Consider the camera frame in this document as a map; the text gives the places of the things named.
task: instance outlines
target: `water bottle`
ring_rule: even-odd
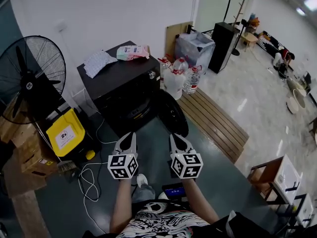
[[[186,80],[183,86],[183,91],[187,94],[193,94],[197,90],[197,86],[200,80],[200,70],[202,70],[202,66],[192,67],[188,69],[188,73],[186,75]]]
[[[170,61],[167,60],[167,57],[163,57],[162,59],[158,58],[159,60],[159,69],[160,69],[160,81],[159,87],[164,89],[164,72],[168,67],[171,65]]]
[[[188,71],[188,63],[184,58],[179,58],[177,59],[174,63],[173,66],[175,69],[183,71],[184,74],[187,73]]]
[[[172,65],[167,70],[165,70],[164,90],[176,100],[182,96],[184,81],[185,76],[182,70],[177,70]]]

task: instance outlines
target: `shoe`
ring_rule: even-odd
[[[148,185],[148,179],[145,177],[144,174],[138,174],[137,184],[138,184],[139,188],[141,188],[141,185],[143,185],[143,184]]]
[[[165,192],[162,192],[159,196],[158,196],[158,199],[168,199],[167,195],[165,194]]]

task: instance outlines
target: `yellow bin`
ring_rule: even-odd
[[[58,157],[66,156],[85,137],[85,129],[73,109],[58,118],[46,133]]]

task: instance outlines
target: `ceiling light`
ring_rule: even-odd
[[[296,11],[297,11],[300,15],[305,16],[305,13],[303,12],[302,9],[297,8]]]
[[[311,11],[317,10],[317,0],[305,0],[304,4]]]

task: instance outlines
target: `white wall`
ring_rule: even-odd
[[[283,0],[257,0],[253,12],[260,21],[257,32],[267,31],[293,52],[296,71],[317,77],[317,30],[305,17]]]
[[[247,21],[249,20],[249,18],[251,16],[251,13],[253,13],[253,11],[256,8],[257,1],[258,0],[248,0],[246,8],[245,8],[245,11],[244,11],[244,14],[243,14],[243,18],[245,20],[247,20]]]
[[[207,31],[213,29],[214,25],[223,21],[229,0],[200,0],[198,14],[195,21],[195,29],[198,31]],[[245,11],[248,0],[245,0],[242,12]],[[234,22],[234,17],[239,12],[242,0],[231,0],[225,22]]]
[[[11,0],[11,3],[23,36],[48,37],[62,50],[67,70],[63,96],[72,106],[70,95],[84,87],[76,67],[85,58],[98,49],[109,49],[128,40],[150,45],[151,54],[162,57],[166,26],[190,21],[197,4],[195,0]],[[61,33],[54,27],[59,20],[67,24]]]

